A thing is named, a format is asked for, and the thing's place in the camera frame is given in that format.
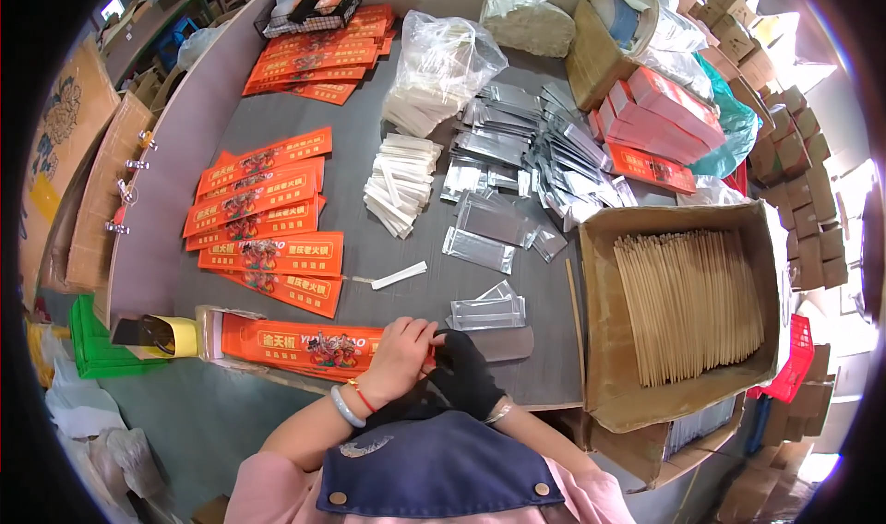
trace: red plastic crate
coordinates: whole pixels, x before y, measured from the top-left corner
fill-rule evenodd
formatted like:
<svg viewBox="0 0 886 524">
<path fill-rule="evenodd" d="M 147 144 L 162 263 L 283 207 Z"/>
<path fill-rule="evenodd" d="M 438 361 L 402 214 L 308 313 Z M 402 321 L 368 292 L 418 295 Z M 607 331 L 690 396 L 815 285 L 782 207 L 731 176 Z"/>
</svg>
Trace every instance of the red plastic crate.
<svg viewBox="0 0 886 524">
<path fill-rule="evenodd" d="M 747 167 L 747 159 L 742 161 L 738 167 L 730 174 L 723 179 L 726 186 L 729 186 L 743 196 L 747 196 L 748 194 L 748 167 Z"/>
<path fill-rule="evenodd" d="M 809 365 L 813 363 L 815 346 L 813 335 L 809 329 L 809 319 L 798 314 L 790 316 L 790 357 L 775 380 L 766 387 L 752 387 L 748 397 L 756 399 L 760 393 L 780 399 L 785 403 L 794 400 L 796 391 L 800 389 Z"/>
</svg>

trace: gray work table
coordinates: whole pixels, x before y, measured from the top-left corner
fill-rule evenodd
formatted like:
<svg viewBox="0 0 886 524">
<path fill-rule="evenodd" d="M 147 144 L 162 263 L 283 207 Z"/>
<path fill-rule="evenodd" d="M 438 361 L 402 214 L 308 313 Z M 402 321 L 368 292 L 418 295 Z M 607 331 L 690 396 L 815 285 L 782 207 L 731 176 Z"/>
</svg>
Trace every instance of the gray work table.
<svg viewBox="0 0 886 524">
<path fill-rule="evenodd" d="M 449 314 L 449 302 L 473 299 L 507 278 L 519 295 L 526 297 L 528 324 L 533 327 L 535 348 L 522 361 L 495 363 L 493 373 L 521 405 L 559 408 L 582 404 L 578 343 L 572 318 L 565 259 L 572 260 L 576 293 L 584 315 L 581 264 L 575 233 L 570 245 L 551 261 L 535 250 L 517 250 L 513 275 L 507 276 L 466 261 L 443 255 L 446 230 L 455 224 L 454 204 L 441 201 L 439 191 L 449 165 L 446 151 L 434 174 L 431 202 L 415 221 L 406 240 L 394 238 L 363 203 L 362 187 L 371 174 L 372 162 L 390 125 L 383 123 L 384 95 L 393 84 L 399 40 L 392 53 L 380 60 L 344 106 L 314 101 L 291 94 L 267 94 L 244 98 L 216 148 L 216 156 L 227 150 L 240 154 L 272 142 L 324 126 L 332 126 L 332 155 L 327 157 L 323 195 L 328 198 L 320 216 L 320 230 L 345 234 L 342 274 L 375 279 L 425 261 L 428 272 L 374 291 L 370 284 L 345 280 L 338 303 L 336 324 L 382 328 L 400 316 L 437 320 Z M 555 81 L 564 91 L 562 62 L 507 50 L 510 67 L 496 80 L 540 94 L 541 86 Z M 432 135 L 449 144 L 449 123 Z M 197 253 L 182 257 L 181 276 L 175 297 L 175 312 L 191 317 L 194 306 L 212 304 L 253 310 L 269 319 L 329 323 L 305 310 L 264 297 L 216 274 L 197 268 Z M 328 387 L 326 381 L 304 379 L 312 386 Z"/>
</svg>

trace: wire basket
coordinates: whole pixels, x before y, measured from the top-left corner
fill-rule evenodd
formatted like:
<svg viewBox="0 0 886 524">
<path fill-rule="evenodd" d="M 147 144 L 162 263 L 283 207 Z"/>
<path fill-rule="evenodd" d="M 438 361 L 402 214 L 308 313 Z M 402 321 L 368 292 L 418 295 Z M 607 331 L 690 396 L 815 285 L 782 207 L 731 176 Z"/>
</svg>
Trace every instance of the wire basket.
<svg viewBox="0 0 886 524">
<path fill-rule="evenodd" d="M 287 33 L 335 30 L 347 26 L 353 18 L 353 13 L 362 2 L 363 0 L 341 0 L 338 7 L 328 15 L 312 10 L 304 18 L 298 20 L 293 20 L 292 15 L 272 18 L 270 15 L 272 8 L 269 8 L 253 24 L 261 37 L 268 40 Z"/>
<path fill-rule="evenodd" d="M 794 396 L 809 366 L 813 363 L 815 357 L 815 346 L 813 345 L 813 335 L 809 328 L 809 319 L 801 317 L 798 314 L 790 316 L 790 357 L 785 363 L 784 368 L 775 380 L 766 387 L 752 387 L 748 391 L 748 397 L 758 398 L 761 393 L 775 397 L 785 403 L 794 400 Z"/>
</svg>

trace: red string bracelet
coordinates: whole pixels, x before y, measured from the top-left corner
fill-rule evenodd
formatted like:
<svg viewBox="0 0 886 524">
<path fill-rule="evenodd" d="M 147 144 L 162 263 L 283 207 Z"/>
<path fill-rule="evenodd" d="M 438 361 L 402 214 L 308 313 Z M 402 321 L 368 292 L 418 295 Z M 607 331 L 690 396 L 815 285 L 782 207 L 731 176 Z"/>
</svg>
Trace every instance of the red string bracelet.
<svg viewBox="0 0 886 524">
<path fill-rule="evenodd" d="M 366 400 L 366 397 L 363 396 L 363 392 L 360 391 L 360 386 L 357 384 L 357 380 L 355 380 L 354 378 L 350 378 L 347 383 L 351 384 L 353 388 L 357 390 L 357 395 L 360 396 L 360 399 L 370 409 L 370 411 L 375 412 L 376 410 L 372 407 L 372 405 L 370 405 L 370 402 Z"/>
</svg>

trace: stack of orange sleeves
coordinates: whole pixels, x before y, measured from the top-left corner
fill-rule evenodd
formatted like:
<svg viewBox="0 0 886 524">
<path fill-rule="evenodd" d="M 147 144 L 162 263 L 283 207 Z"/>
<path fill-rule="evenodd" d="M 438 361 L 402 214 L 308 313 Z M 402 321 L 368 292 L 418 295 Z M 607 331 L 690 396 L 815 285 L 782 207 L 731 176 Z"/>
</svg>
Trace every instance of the stack of orange sleeves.
<svg viewBox="0 0 886 524">
<path fill-rule="evenodd" d="M 345 382 L 370 367 L 382 328 L 253 320 L 225 313 L 221 352 L 301 375 Z M 434 366 L 433 347 L 425 366 Z"/>
<path fill-rule="evenodd" d="M 713 109 L 667 78 L 640 67 L 616 80 L 587 118 L 594 138 L 689 165 L 725 143 Z"/>
<path fill-rule="evenodd" d="M 198 267 L 329 319 L 341 292 L 344 234 L 318 232 L 323 128 L 234 156 L 222 153 L 200 176 L 184 224 Z"/>
<path fill-rule="evenodd" d="M 391 53 L 391 6 L 357 9 L 345 28 L 273 38 L 252 68 L 243 95 L 288 92 L 344 105 L 366 71 Z"/>
</svg>

